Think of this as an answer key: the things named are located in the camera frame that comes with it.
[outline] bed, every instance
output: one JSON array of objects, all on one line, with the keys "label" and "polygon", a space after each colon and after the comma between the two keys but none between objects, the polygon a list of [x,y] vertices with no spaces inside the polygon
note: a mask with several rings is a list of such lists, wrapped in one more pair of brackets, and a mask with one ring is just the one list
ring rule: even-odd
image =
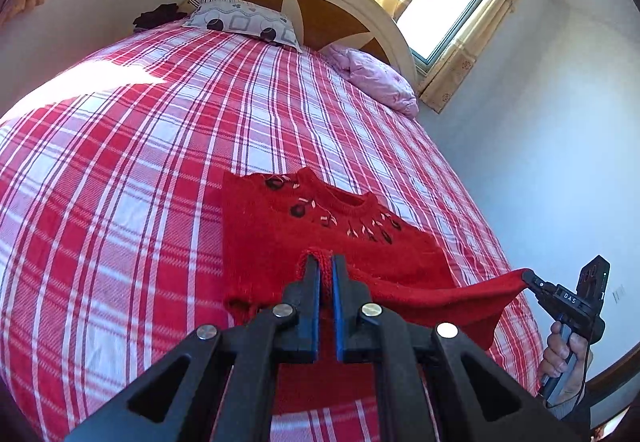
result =
[{"label": "bed", "polygon": [[[372,0],[249,1],[289,16],[305,52],[171,22],[92,54],[0,120],[0,375],[43,440],[61,440],[197,325],[232,326],[224,170],[309,166],[434,234],[458,285],[510,270],[425,131],[317,52],[361,48],[415,83],[391,18]],[[523,295],[489,354],[535,392],[542,343]],[[377,433],[363,397],[275,417],[271,439]]]}]

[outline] hand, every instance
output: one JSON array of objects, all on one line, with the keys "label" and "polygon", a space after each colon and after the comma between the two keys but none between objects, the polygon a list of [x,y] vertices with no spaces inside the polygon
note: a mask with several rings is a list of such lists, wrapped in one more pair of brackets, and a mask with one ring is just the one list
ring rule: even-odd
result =
[{"label": "hand", "polygon": [[580,392],[582,387],[582,377],[584,376],[584,365],[587,368],[593,360],[593,353],[589,351],[587,355],[588,342],[585,338],[578,334],[571,334],[569,337],[569,346],[560,337],[560,328],[562,323],[556,321],[551,325],[551,335],[546,339],[547,347],[543,353],[542,362],[538,367],[538,380],[542,380],[544,375],[549,377],[560,377],[566,370],[564,360],[569,356],[569,348],[576,355],[578,361],[575,364],[571,376],[567,380],[562,393],[558,397],[558,404],[561,404]]}]

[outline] red sweater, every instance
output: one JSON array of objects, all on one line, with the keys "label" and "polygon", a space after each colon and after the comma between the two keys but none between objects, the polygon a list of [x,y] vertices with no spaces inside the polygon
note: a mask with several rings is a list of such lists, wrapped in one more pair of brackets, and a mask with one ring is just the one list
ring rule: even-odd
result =
[{"label": "red sweater", "polygon": [[[307,252],[318,254],[323,303],[331,307],[332,252],[343,254],[352,279],[375,302],[424,326],[450,322],[484,349],[493,343],[502,310],[525,287],[521,271],[456,287],[436,239],[378,203],[329,186],[309,168],[297,174],[225,173],[223,266],[225,305],[238,324],[279,303],[302,275]],[[303,411],[374,394],[370,365],[335,361],[332,312],[321,314],[320,361],[284,365],[276,412]]]}]

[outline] metal screw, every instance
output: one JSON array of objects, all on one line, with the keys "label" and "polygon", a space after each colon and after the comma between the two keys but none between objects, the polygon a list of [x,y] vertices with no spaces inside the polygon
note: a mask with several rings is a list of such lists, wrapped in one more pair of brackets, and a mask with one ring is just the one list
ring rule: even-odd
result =
[{"label": "metal screw", "polygon": [[440,323],[436,327],[436,332],[440,335],[440,337],[453,339],[458,335],[458,327],[452,325],[451,323]]},{"label": "metal screw", "polygon": [[202,325],[196,330],[196,335],[203,341],[206,341],[207,339],[212,339],[217,336],[218,329],[213,325]]},{"label": "metal screw", "polygon": [[362,313],[367,317],[377,317],[382,314],[382,307],[377,303],[367,303],[362,305]]},{"label": "metal screw", "polygon": [[293,307],[286,303],[280,303],[273,307],[273,315],[276,317],[289,317],[293,314]]}]

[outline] headboard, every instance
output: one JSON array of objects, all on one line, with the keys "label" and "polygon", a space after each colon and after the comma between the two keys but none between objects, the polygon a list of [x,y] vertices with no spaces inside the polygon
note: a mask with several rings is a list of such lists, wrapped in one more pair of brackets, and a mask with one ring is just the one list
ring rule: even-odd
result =
[{"label": "headboard", "polygon": [[[194,7],[184,0],[182,12]],[[283,12],[298,42],[320,50],[339,42],[377,57],[415,86],[415,62],[398,26],[374,0],[246,0]]]}]

